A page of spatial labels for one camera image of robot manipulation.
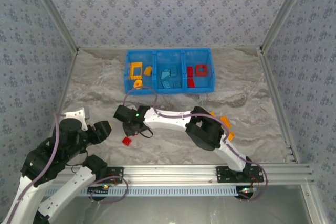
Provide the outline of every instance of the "gray marble floor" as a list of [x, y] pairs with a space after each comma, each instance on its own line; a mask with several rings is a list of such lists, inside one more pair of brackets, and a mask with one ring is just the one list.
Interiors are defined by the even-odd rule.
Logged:
[[[90, 123], [109, 120], [113, 127], [108, 139], [88, 148], [89, 154], [118, 165], [223, 163], [213, 152], [196, 147], [182, 132], [156, 129], [151, 139], [135, 136], [130, 146], [122, 144], [125, 134], [113, 115], [125, 95], [125, 54], [126, 50], [90, 49], [81, 50], [77, 57], [64, 111], [85, 105], [90, 110]], [[158, 108], [186, 111], [199, 105], [217, 116], [226, 115], [236, 134], [232, 143], [242, 153], [257, 162], [285, 162], [285, 142], [258, 58], [235, 49], [212, 49], [212, 54], [215, 92], [160, 95]], [[127, 105], [151, 105], [153, 99], [153, 95], [132, 96]]]

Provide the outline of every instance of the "patterned wallpaper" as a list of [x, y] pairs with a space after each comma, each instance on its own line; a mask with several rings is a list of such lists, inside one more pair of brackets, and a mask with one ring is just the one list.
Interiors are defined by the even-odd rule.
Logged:
[[284, 0], [53, 0], [77, 46], [260, 45]]
[[40, 0], [0, 0], [0, 222], [53, 122], [72, 59]]
[[336, 0], [297, 0], [267, 52], [302, 162], [336, 223]]

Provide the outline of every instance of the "yellow block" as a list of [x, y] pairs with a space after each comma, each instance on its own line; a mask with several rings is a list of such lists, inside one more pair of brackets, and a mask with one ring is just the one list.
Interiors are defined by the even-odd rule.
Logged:
[[145, 76], [150, 76], [152, 74], [152, 66], [148, 66], [143, 73]]
[[225, 125], [228, 127], [228, 128], [231, 128], [231, 124], [230, 124], [230, 121], [229, 119], [226, 117], [226, 116], [221, 116], [220, 117], [220, 120], [225, 123]]
[[229, 137], [227, 139], [229, 139], [229, 141], [231, 142], [231, 140], [235, 137], [235, 133], [233, 133], [232, 131], [230, 131], [229, 133]]
[[142, 80], [136, 80], [134, 82], [133, 87], [136, 88], [136, 87], [140, 87], [140, 86], [142, 86]]
[[[134, 69], [140, 68], [140, 75], [135, 76], [134, 75]], [[141, 80], [142, 79], [142, 62], [132, 62], [131, 63], [131, 74], [130, 74], [131, 80]]]

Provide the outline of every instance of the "red lego brick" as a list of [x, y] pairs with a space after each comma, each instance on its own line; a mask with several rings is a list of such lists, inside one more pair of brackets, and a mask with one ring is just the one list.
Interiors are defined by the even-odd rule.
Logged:
[[125, 137], [122, 143], [126, 146], [129, 146], [132, 143], [132, 140], [130, 140], [128, 137]]
[[194, 77], [194, 70], [192, 66], [187, 67], [187, 76]]
[[196, 64], [196, 76], [207, 76], [208, 75], [208, 68], [206, 67], [206, 64]]
[[195, 83], [193, 78], [188, 78], [188, 88], [194, 88]]

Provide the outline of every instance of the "blue plastic bin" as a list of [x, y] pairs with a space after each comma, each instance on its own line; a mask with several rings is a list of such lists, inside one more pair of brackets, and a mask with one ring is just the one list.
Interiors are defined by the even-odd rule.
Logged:
[[[209, 48], [188, 49], [153, 49], [153, 50], [128, 50], [125, 63], [124, 85], [125, 92], [133, 88], [135, 80], [130, 79], [131, 63], [142, 62], [143, 72], [146, 67], [152, 66], [152, 75], [145, 76], [142, 72], [144, 86], [153, 88], [159, 94], [177, 93], [210, 93], [215, 90], [215, 71]], [[196, 76], [196, 65], [207, 65], [207, 76]], [[194, 72], [194, 88], [188, 88], [187, 67], [192, 66]], [[164, 88], [161, 81], [162, 71], [176, 67], [177, 75], [170, 76], [170, 88]], [[131, 94], [151, 94], [148, 89], [134, 90]]]

